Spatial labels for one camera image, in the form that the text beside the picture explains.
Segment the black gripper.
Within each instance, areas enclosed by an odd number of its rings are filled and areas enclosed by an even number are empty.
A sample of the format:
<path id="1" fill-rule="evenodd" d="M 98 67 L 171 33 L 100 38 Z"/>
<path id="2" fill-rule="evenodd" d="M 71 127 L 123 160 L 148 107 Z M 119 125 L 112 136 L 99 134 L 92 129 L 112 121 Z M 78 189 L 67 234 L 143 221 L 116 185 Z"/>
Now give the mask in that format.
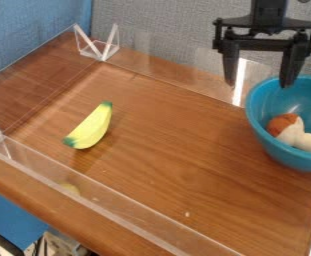
<path id="1" fill-rule="evenodd" d="M 289 0 L 251 0 L 250 13 L 214 21 L 212 48 L 222 52 L 224 80 L 235 85 L 239 49 L 283 51 L 279 83 L 287 88 L 311 53 L 311 21 L 287 16 Z"/>

